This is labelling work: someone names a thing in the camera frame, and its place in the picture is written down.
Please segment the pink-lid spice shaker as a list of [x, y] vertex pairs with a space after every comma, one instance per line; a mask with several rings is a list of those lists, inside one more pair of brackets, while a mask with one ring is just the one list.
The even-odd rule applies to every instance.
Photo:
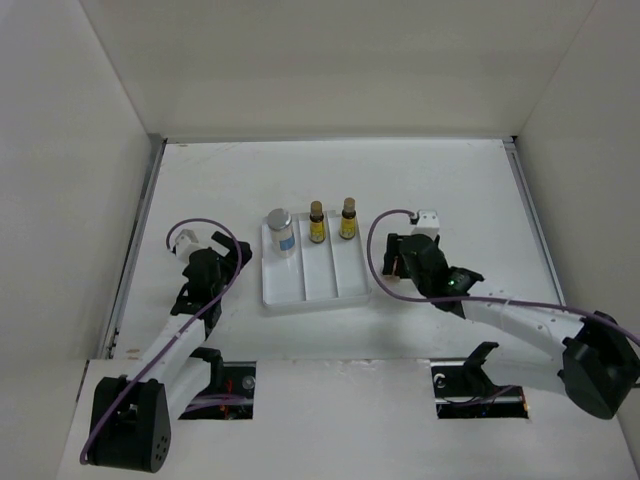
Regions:
[[398, 276], [398, 255], [393, 252], [386, 252], [383, 258], [382, 275], [389, 281], [397, 281]]

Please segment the amber bottle gold cap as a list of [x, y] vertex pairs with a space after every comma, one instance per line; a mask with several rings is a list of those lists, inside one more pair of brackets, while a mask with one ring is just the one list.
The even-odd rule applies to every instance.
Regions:
[[356, 232], [356, 202], [354, 198], [347, 197], [343, 202], [339, 235], [345, 240], [351, 240], [355, 237]]
[[326, 239], [324, 211], [323, 205], [319, 200], [314, 200], [310, 204], [309, 221], [310, 240], [316, 244], [323, 243]]

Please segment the silver-lid jar blue label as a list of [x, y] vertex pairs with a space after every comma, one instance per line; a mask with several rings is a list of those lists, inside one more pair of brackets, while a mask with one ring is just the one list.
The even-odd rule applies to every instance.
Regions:
[[276, 253], [283, 258], [291, 257], [294, 254], [296, 240], [290, 212], [283, 208], [272, 210], [267, 215], [267, 226]]

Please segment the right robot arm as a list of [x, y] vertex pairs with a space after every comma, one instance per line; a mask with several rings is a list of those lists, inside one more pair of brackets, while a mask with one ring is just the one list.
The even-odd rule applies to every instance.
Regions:
[[550, 364], [528, 368], [545, 390], [563, 393], [603, 420], [613, 418], [639, 379], [632, 336], [602, 312], [507, 297], [472, 270], [448, 264], [438, 237], [391, 233], [382, 272], [412, 281], [419, 302], [494, 327], [546, 353]]

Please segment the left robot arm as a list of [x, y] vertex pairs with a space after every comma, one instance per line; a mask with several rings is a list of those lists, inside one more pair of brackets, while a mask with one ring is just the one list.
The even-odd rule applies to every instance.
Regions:
[[186, 264], [186, 282], [138, 363], [96, 385], [81, 464], [155, 473], [181, 417], [222, 419], [251, 406], [241, 376], [227, 372], [221, 352], [205, 342], [221, 317], [223, 295], [253, 252], [230, 233], [216, 232], [212, 240], [214, 245], [202, 246], [187, 230], [176, 239], [173, 252]]

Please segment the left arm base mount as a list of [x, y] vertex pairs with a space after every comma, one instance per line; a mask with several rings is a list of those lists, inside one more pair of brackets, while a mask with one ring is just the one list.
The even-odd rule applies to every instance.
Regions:
[[217, 377], [190, 402], [181, 420], [251, 420], [256, 390], [255, 362], [225, 362]]

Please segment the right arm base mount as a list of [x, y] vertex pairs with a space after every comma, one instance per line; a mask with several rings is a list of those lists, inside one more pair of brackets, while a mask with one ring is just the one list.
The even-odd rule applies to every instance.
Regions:
[[528, 419], [524, 390], [496, 385], [484, 372], [497, 342], [482, 342], [466, 358], [430, 363], [436, 415], [440, 420]]

